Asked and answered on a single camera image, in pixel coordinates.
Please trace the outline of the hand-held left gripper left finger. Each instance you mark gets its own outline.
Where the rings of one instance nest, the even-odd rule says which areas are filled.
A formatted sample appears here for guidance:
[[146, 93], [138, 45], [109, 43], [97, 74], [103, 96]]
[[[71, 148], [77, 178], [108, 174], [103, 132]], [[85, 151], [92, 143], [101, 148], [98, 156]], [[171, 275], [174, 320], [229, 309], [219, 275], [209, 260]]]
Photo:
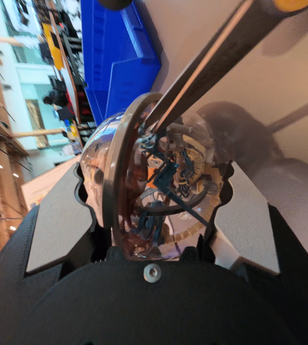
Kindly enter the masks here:
[[57, 264], [65, 263], [75, 270], [91, 263], [97, 219], [86, 199], [82, 170], [75, 163], [39, 204], [27, 274]]

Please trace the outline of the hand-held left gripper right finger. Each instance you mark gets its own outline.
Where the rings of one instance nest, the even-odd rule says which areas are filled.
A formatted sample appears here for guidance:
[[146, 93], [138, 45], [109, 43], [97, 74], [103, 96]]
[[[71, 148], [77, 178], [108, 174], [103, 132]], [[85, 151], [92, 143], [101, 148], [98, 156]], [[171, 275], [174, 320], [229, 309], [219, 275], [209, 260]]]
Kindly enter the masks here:
[[229, 201], [215, 209], [212, 220], [216, 235], [210, 248], [215, 264], [235, 271], [245, 263], [279, 274], [268, 202], [236, 162], [229, 168], [231, 176], [222, 189], [230, 188]]

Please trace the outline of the clear maze ball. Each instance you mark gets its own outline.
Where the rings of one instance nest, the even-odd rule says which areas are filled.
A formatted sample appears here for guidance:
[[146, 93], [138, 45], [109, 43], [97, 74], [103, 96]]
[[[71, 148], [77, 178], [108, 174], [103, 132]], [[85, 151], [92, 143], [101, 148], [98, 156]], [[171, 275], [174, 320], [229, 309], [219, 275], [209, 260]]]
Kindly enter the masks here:
[[178, 261], [193, 246], [215, 263], [213, 217], [234, 146], [199, 114], [145, 129], [160, 98], [137, 97], [90, 137], [81, 161], [87, 203], [128, 260]]

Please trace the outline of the grey and yellow scissors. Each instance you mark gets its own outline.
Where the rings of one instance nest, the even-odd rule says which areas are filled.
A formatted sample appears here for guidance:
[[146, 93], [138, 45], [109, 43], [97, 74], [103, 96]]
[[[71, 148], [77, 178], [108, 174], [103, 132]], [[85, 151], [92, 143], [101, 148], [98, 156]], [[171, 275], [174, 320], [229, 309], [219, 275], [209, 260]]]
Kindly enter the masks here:
[[163, 131], [213, 88], [284, 19], [308, 9], [308, 0], [246, 0], [189, 62], [148, 115], [150, 136]]

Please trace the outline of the white instruction board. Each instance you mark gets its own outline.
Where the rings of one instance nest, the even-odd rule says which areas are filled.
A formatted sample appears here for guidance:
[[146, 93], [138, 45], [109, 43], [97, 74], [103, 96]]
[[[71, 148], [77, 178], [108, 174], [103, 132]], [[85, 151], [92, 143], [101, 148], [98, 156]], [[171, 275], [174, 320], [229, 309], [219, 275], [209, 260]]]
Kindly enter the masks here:
[[81, 154], [24, 183], [21, 190], [27, 211], [37, 206], [70, 167], [79, 162], [80, 158]]

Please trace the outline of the blue plastic bin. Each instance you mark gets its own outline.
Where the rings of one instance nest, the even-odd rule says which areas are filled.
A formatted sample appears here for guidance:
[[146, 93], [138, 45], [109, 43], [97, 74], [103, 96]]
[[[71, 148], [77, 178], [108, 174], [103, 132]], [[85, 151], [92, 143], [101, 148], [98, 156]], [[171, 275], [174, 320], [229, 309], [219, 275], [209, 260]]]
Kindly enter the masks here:
[[134, 3], [80, 1], [85, 93], [97, 125], [151, 90], [161, 63]]

